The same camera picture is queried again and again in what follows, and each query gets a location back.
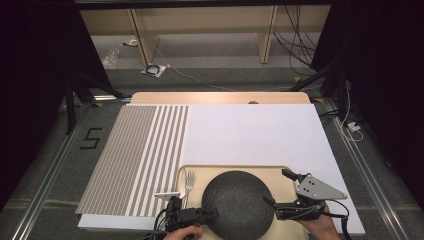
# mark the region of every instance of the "fork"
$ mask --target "fork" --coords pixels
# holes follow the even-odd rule
[[[191,192],[191,190],[193,190],[194,187],[194,172],[193,171],[188,171],[187,175],[186,175],[186,194],[185,194],[185,202],[184,202],[184,208],[187,207],[187,202],[188,202],[188,196]]]

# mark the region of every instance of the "black and white stripe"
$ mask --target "black and white stripe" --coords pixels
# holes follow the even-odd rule
[[[125,106],[77,213],[154,217],[173,189],[188,106]]]

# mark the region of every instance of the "metal rail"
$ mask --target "metal rail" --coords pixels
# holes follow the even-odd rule
[[[75,127],[70,132],[70,134],[66,136],[65,140],[63,141],[59,149],[59,152],[57,153],[52,165],[50,166],[50,169],[48,170],[43,182],[41,183],[40,188],[35,194],[34,199],[32,199],[30,205],[26,209],[24,216],[20,220],[15,230],[15,234],[13,235],[13,238],[12,238],[13,240],[18,240],[18,239],[24,240],[28,238],[32,228],[34,227],[37,217],[43,208],[44,202],[47,199],[47,196],[50,193],[50,190],[53,187],[53,184],[56,181],[57,176],[59,175],[59,172],[63,166],[63,163],[66,160],[66,157],[70,150],[70,146],[72,145],[74,141],[74,138],[76,133],[78,132],[79,126],[81,125],[81,122],[83,118],[85,117],[85,115],[87,114],[89,108],[90,108],[90,104],[84,104],[81,106],[80,114],[75,124]]]
[[[336,110],[337,107],[334,102],[329,99],[326,101],[327,110],[332,111]],[[410,239],[408,234],[406,233],[405,228],[402,226],[402,223],[397,215],[395,209],[393,208],[390,201],[387,199],[384,194],[380,184],[378,183],[376,177],[374,176],[371,168],[368,166],[365,157],[362,155],[361,150],[356,145],[356,142],[346,139],[343,136],[341,129],[341,122],[338,118],[334,121],[334,124],[339,132],[344,144],[346,145],[347,150],[349,151],[356,168],[359,171],[362,179],[364,180],[364,184],[370,193],[370,196],[374,200],[374,203],[377,207],[377,210],[380,212],[380,215],[387,226],[391,236],[393,239],[407,240]],[[349,131],[345,131],[348,137],[352,138],[352,135]]]

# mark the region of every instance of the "human hand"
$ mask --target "human hand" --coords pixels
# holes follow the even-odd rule
[[[325,204],[324,212],[330,212],[327,204]],[[334,226],[334,222],[331,217],[321,215],[316,220],[299,220],[296,222],[307,228],[309,232],[318,240],[340,240],[340,236],[337,233],[336,227]]]
[[[171,233],[168,233],[163,240],[183,240],[186,236],[194,234],[197,239],[203,235],[203,229],[197,226],[188,226],[186,228],[180,228]]]

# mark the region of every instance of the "beige tray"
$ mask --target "beige tray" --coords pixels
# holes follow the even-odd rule
[[[251,173],[261,179],[271,191],[276,202],[293,202],[296,200],[295,183],[281,174],[284,166],[184,166],[178,170],[175,190],[178,191],[182,174],[185,171],[193,171],[195,184],[190,192],[187,208],[201,207],[202,195],[209,182],[221,173],[240,170]],[[202,226],[204,235],[202,240],[220,239],[206,226]],[[279,221],[274,216],[274,221],[269,230],[260,239],[269,240],[302,240],[309,239],[305,228],[294,221]]]

